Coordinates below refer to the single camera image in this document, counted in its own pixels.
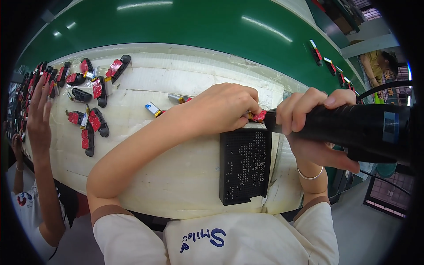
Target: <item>brown sleeve trim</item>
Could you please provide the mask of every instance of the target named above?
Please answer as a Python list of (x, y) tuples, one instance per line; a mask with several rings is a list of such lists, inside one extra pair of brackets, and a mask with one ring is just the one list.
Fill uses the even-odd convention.
[(114, 213), (134, 216), (134, 214), (130, 213), (129, 211), (116, 204), (103, 205), (94, 210), (93, 214), (91, 214), (91, 226), (94, 227), (96, 221), (102, 218), (103, 216), (112, 215)]
[(308, 202), (305, 206), (303, 206), (303, 208), (300, 210), (300, 212), (298, 212), (298, 214), (296, 214), (296, 216), (293, 218), (293, 222), (296, 222), (297, 219), (299, 219), (299, 217), (304, 214), (309, 208), (311, 208), (312, 206), (320, 203), (320, 202), (327, 202), (330, 205), (330, 200), (328, 199), (327, 196), (319, 196), (316, 197), (314, 199), (312, 199), (312, 201)]

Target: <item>hair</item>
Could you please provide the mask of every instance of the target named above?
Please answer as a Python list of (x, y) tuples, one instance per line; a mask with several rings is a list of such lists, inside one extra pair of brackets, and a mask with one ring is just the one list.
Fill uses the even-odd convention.
[(392, 73), (394, 74), (394, 79), (396, 79), (397, 75), (398, 75), (398, 63), (397, 63), (397, 58), (396, 56), (393, 54), (389, 54), (387, 52), (381, 52), (381, 55), (383, 56), (383, 58), (385, 60), (389, 61), (389, 68), (392, 71)]

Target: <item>bracelet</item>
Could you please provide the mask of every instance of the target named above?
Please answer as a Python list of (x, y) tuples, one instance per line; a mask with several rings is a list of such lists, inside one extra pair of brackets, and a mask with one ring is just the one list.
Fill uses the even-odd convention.
[(322, 168), (321, 168), (320, 173), (319, 173), (318, 175), (316, 175), (315, 177), (313, 177), (313, 178), (307, 178), (307, 177), (305, 177), (304, 175), (302, 175), (302, 173), (300, 172), (299, 168), (297, 168), (297, 171), (299, 172), (300, 176), (301, 176), (302, 178), (304, 178), (304, 179), (316, 179), (317, 177), (319, 177), (319, 175), (321, 175), (321, 173), (322, 173), (322, 171), (323, 171), (323, 170), (324, 170), (324, 167), (322, 167)]
[(24, 171), (24, 169), (19, 170), (19, 168), (18, 168), (18, 163), (16, 163), (16, 170), (17, 170), (17, 171), (19, 171), (19, 172)]

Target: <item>perforated tray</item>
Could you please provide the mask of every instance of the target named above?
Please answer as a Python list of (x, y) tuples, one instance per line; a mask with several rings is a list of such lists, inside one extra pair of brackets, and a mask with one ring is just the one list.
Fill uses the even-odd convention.
[(223, 205), (266, 196), (271, 164), (271, 133), (243, 128), (220, 134), (220, 187)]

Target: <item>person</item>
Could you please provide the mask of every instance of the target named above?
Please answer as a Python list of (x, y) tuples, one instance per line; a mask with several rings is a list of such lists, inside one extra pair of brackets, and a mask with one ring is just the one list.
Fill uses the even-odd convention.
[[(176, 145), (242, 128), (248, 122), (242, 117), (246, 111), (261, 112), (254, 88), (229, 83), (213, 85), (172, 107), (118, 144), (89, 173), (86, 187), (93, 233), (105, 264), (337, 264), (324, 166), (357, 173), (359, 164), (324, 142), (299, 139), (291, 132), (303, 128), (306, 113), (317, 105), (334, 109), (355, 102), (351, 90), (338, 89), (327, 97), (309, 88), (278, 105), (276, 123), (282, 125), (296, 158), (304, 191), (304, 207), (293, 226), (281, 215), (223, 213), (170, 221), (162, 242), (120, 204), (119, 194), (134, 174)], [(190, 117), (190, 122), (182, 126), (180, 117)]]
[(42, 88), (44, 80), (45, 77), (41, 77), (36, 85), (29, 106), (27, 124), (35, 182), (30, 190), (23, 190), (22, 143), (20, 136), (15, 134), (12, 137), (12, 149), (16, 157), (16, 172), (11, 197), (28, 239), (41, 259), (46, 262), (56, 253), (63, 234), (71, 227), (78, 205), (75, 200), (73, 202), (66, 196), (67, 190), (62, 189), (53, 179), (50, 167), (51, 102), (47, 102), (49, 89)]
[[(369, 53), (361, 54), (359, 58), (373, 88), (383, 83), (383, 74), (392, 75), (392, 79), (396, 79), (398, 75), (398, 63), (395, 56), (385, 51), (374, 50)], [(383, 99), (381, 91), (377, 94), (380, 99)]]

